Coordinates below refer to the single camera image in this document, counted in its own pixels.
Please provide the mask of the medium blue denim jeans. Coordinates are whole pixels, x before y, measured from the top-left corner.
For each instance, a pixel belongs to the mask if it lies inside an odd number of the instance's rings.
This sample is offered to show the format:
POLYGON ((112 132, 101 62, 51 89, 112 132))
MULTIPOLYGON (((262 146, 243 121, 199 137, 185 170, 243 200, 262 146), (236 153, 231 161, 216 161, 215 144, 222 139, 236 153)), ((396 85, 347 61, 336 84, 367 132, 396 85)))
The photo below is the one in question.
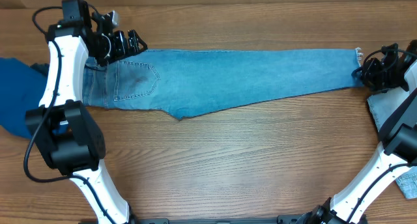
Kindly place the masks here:
POLYGON ((359 49, 187 51, 150 49, 105 67, 86 63, 83 103, 160 110, 176 119, 360 86, 359 49))

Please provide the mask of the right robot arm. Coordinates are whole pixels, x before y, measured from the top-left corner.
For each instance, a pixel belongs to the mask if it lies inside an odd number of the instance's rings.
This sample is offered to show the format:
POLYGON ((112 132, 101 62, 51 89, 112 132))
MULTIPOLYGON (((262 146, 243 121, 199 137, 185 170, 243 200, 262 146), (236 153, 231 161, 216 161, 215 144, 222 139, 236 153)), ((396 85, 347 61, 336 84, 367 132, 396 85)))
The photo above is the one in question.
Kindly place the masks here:
POLYGON ((367 223, 368 206, 397 178, 416 166, 416 41, 370 53, 352 72, 391 110, 378 132, 371 159, 342 191, 290 223, 367 223))

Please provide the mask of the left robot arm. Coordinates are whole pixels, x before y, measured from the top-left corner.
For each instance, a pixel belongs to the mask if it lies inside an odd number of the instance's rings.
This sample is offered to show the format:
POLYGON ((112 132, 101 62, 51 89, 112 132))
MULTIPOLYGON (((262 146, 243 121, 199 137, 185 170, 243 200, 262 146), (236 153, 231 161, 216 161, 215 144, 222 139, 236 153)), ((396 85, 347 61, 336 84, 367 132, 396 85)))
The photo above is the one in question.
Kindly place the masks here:
POLYGON ((37 183, 70 180, 81 190, 97 223, 139 223, 115 187, 104 157, 104 135, 83 104, 88 57, 96 70, 147 50, 135 30, 118 31, 118 14, 101 14, 84 0, 64 0, 62 20, 42 31, 50 51, 48 79, 36 109, 25 114, 32 136, 23 159, 27 178, 37 183))

